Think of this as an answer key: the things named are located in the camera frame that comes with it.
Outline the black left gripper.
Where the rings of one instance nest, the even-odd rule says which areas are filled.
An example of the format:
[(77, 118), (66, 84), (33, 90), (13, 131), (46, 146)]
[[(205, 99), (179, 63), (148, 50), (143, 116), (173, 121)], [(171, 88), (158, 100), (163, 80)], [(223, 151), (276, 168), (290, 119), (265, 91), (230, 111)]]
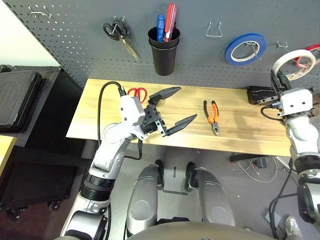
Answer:
[[(165, 100), (176, 92), (181, 90), (181, 87), (169, 87), (162, 89), (152, 95), (149, 96), (149, 103), (158, 103), (160, 100)], [(197, 114), (186, 117), (174, 124), (173, 127), (167, 129), (165, 126), (165, 122), (156, 108), (155, 104), (148, 104), (144, 109), (145, 118), (140, 125), (144, 134), (151, 134), (153, 132), (158, 131), (162, 137), (173, 135), (181, 130), (183, 130), (186, 126), (188, 126), (196, 117)]]

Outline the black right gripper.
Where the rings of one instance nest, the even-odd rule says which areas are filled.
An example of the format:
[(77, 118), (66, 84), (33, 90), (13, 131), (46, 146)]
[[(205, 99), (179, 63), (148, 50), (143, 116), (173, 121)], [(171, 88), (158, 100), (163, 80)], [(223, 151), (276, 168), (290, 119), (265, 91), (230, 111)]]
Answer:
[(281, 109), (281, 102), (278, 95), (279, 91), (284, 92), (292, 89), (289, 79), (281, 71), (278, 71), (278, 77), (273, 70), (270, 71), (270, 81), (273, 91), (261, 91), (258, 95), (258, 104), (262, 106), (261, 111), (265, 109)]

